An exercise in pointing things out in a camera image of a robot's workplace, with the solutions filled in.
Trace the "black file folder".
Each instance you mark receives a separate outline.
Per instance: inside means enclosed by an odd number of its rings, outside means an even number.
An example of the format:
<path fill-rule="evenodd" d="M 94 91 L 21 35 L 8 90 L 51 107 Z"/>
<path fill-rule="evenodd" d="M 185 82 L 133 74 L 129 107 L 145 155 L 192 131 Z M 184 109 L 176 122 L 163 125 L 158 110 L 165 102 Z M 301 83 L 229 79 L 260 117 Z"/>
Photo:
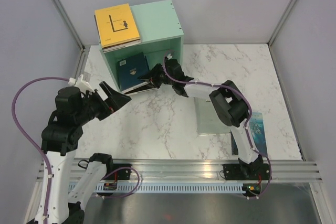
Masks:
<path fill-rule="evenodd" d="M 137 86 L 133 86 L 129 89 L 126 89 L 126 90 L 123 90 L 122 93 L 125 94 L 125 95 L 135 95 L 135 94 L 138 94 L 138 93 L 142 93 L 142 92 L 137 92 L 137 89 L 143 85 L 146 85 L 147 83 L 150 83 L 150 82 L 143 82 Z"/>

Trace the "dark blue thin book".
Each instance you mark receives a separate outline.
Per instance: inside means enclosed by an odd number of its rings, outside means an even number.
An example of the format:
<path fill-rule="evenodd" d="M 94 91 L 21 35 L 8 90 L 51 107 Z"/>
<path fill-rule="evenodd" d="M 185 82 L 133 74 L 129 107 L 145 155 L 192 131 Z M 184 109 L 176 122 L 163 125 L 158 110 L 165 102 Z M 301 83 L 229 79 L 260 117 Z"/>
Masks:
<path fill-rule="evenodd" d="M 140 76 L 149 72 L 148 61 L 144 53 L 139 53 L 122 59 L 117 63 L 119 88 L 126 93 L 145 85 Z"/>

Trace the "yellow book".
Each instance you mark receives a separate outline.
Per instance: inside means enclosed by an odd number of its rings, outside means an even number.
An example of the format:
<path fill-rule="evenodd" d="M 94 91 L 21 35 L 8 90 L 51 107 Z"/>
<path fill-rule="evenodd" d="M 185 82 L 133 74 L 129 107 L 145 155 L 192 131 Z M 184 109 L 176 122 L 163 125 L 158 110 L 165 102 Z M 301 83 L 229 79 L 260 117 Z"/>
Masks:
<path fill-rule="evenodd" d="M 128 3 L 95 10 L 95 20 L 103 48 L 140 40 Z"/>

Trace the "grey green notebook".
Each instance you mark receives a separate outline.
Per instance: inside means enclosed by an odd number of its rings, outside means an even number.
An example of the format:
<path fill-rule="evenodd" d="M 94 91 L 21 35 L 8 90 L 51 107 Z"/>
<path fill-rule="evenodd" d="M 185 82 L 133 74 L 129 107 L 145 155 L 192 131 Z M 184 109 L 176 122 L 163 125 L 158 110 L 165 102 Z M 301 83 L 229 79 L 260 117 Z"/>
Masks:
<path fill-rule="evenodd" d="M 223 124 L 218 118 L 210 100 L 195 98 L 194 102 L 198 135 L 230 133 L 229 127 Z"/>

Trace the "blue ocean cover book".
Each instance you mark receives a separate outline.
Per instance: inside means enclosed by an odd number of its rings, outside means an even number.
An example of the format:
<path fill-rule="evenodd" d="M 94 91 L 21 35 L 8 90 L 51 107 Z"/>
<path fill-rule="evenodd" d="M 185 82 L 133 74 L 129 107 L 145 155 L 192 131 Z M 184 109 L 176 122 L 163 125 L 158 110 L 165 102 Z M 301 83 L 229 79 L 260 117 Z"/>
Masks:
<path fill-rule="evenodd" d="M 264 129 L 264 121 L 261 112 L 253 112 L 251 119 L 249 120 L 249 127 L 251 130 L 251 135 L 256 144 L 258 150 L 268 155 L 267 153 L 267 145 L 266 145 L 266 137 L 265 137 L 265 129 Z"/>

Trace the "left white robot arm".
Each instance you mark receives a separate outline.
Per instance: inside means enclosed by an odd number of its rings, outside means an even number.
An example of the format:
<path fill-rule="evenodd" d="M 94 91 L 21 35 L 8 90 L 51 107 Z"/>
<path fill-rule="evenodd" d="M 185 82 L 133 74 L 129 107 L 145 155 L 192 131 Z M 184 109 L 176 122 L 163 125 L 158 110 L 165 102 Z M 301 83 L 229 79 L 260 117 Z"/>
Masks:
<path fill-rule="evenodd" d="M 38 211 L 30 223 L 83 223 L 86 204 L 98 182 L 114 175 L 112 156 L 94 153 L 75 188 L 68 190 L 83 126 L 94 119 L 106 119 L 131 101 L 104 81 L 99 86 L 106 99 L 87 82 L 58 91 L 56 109 L 41 134 L 41 151 L 46 158 L 43 186 Z"/>

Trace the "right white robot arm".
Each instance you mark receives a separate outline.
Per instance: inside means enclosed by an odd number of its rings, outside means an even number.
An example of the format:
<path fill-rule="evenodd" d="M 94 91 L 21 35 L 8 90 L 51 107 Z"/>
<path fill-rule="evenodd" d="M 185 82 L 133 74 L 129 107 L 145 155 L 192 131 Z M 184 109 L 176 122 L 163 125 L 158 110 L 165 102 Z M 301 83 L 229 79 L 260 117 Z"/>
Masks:
<path fill-rule="evenodd" d="M 219 120 L 230 128 L 238 148 L 240 173 L 247 179 L 258 174 L 263 164 L 262 155 L 253 142 L 248 122 L 252 110 L 247 99 L 231 80 L 222 84 L 210 84 L 185 75 L 176 59 L 164 58 L 149 72 L 138 79 L 148 81 L 155 88 L 171 85 L 175 93 L 183 97 L 209 100 Z"/>

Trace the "mint green open cabinet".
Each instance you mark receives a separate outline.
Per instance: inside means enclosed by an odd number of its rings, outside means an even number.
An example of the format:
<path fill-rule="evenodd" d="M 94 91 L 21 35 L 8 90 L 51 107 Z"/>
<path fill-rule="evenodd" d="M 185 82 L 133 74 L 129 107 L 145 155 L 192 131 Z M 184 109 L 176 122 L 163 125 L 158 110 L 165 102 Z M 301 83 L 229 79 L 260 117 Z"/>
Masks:
<path fill-rule="evenodd" d="M 184 33 L 172 0 L 164 0 L 130 7 L 140 34 L 137 45 L 103 52 L 103 59 L 117 89 L 120 89 L 119 61 L 138 53 L 144 53 L 149 69 L 163 62 L 171 53 L 179 64 L 183 63 Z"/>

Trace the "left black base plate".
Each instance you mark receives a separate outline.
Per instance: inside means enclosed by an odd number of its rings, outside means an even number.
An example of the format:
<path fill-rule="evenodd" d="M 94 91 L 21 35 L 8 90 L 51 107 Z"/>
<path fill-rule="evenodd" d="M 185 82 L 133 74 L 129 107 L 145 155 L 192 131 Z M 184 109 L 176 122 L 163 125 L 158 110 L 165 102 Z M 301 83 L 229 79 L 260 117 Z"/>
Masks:
<path fill-rule="evenodd" d="M 131 164 L 114 164 L 112 170 L 117 170 L 112 174 L 114 181 L 129 180 L 131 175 Z"/>

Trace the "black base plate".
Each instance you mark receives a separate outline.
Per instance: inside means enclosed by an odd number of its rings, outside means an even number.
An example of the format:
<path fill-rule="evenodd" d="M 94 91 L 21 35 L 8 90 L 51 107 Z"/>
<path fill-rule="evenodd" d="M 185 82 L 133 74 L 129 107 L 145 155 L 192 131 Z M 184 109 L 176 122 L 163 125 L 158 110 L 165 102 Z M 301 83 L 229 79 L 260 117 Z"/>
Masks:
<path fill-rule="evenodd" d="M 268 164 L 261 164 L 259 167 L 242 164 L 224 164 L 224 177 L 226 180 L 268 180 L 270 169 Z"/>
<path fill-rule="evenodd" d="M 114 164 L 112 170 L 117 170 L 112 174 L 114 181 L 129 180 L 131 175 L 131 164 Z"/>

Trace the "aluminium rail beam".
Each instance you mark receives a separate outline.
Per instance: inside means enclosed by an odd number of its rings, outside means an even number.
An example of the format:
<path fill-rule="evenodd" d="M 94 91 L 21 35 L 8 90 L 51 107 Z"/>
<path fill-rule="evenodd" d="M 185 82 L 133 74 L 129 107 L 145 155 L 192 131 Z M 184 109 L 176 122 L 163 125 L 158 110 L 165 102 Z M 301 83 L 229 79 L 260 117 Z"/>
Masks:
<path fill-rule="evenodd" d="M 224 165 L 237 160 L 115 159 L 115 164 L 130 164 L 144 182 L 217 182 Z M 273 183 L 320 183 L 322 176 L 315 162 L 271 161 Z"/>

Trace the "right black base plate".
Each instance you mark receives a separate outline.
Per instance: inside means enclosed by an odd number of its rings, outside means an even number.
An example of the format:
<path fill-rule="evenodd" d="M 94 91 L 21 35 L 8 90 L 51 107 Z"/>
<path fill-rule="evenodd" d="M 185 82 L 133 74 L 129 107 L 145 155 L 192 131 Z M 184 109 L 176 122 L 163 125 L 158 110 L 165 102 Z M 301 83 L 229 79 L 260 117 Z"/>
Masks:
<path fill-rule="evenodd" d="M 259 167 L 242 164 L 224 164 L 224 177 L 226 180 L 268 180 L 270 169 L 268 164 L 261 164 Z"/>

